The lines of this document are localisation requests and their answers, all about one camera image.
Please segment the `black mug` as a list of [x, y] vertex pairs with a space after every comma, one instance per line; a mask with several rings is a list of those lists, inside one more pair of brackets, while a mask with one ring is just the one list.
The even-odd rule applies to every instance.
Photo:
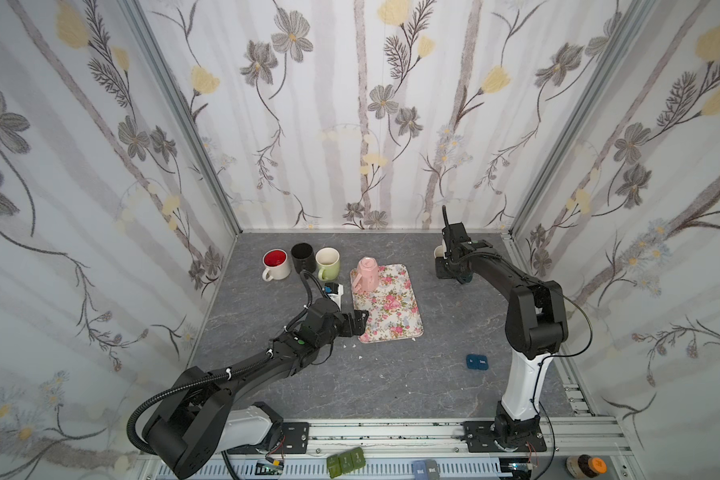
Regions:
[[290, 257], [293, 264], [293, 270], [297, 275], [302, 272], [315, 274], [318, 267], [314, 248], [306, 242], [295, 244], [290, 250]]

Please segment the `dark green mug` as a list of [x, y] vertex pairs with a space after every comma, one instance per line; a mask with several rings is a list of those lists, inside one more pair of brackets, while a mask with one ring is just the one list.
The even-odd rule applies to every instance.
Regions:
[[456, 276], [456, 280], [460, 284], [468, 284], [473, 280], [473, 273], [471, 271], [461, 272]]

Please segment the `white mug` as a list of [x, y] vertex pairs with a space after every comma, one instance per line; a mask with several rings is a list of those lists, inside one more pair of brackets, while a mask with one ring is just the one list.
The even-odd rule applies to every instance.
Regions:
[[264, 270], [261, 278], [265, 282], [286, 279], [291, 273], [288, 253], [282, 249], [272, 249], [262, 257]]

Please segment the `pink mug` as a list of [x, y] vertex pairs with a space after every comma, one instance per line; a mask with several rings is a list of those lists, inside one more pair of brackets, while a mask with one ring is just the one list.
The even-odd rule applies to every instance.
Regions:
[[357, 264], [356, 275], [352, 281], [355, 294], [370, 293], [379, 285], [379, 266], [372, 257], [363, 257]]

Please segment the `light green mug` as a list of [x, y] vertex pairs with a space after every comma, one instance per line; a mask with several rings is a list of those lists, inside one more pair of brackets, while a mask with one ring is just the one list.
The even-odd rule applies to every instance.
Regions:
[[320, 249], [316, 255], [318, 264], [318, 278], [322, 282], [332, 282], [338, 279], [340, 274], [340, 253], [332, 247]]

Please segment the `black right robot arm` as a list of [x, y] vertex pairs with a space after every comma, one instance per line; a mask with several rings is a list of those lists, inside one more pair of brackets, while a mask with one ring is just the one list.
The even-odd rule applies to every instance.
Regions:
[[546, 416], [540, 395], [561, 346], [569, 339], [566, 303], [574, 303], [559, 283], [542, 281], [516, 267], [484, 240], [472, 239], [463, 223], [452, 223], [442, 208], [443, 252], [435, 256], [436, 276], [467, 284], [478, 275], [507, 301], [504, 332], [512, 349], [509, 380], [490, 421], [463, 423], [471, 453], [544, 452]]

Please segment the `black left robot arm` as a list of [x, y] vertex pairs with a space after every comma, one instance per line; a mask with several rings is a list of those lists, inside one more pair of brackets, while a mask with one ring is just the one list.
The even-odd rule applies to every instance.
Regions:
[[268, 347], [241, 362], [212, 371], [185, 370], [173, 386], [136, 407], [126, 434], [139, 451], [158, 456], [179, 479], [196, 474], [216, 453], [240, 447], [264, 448], [279, 442], [282, 418], [262, 402], [255, 415], [267, 422], [259, 433], [233, 437], [242, 427], [233, 407], [249, 393], [315, 365], [320, 350], [339, 337], [361, 336], [369, 312], [344, 313], [307, 271], [299, 274], [305, 287], [305, 305], [270, 340]]

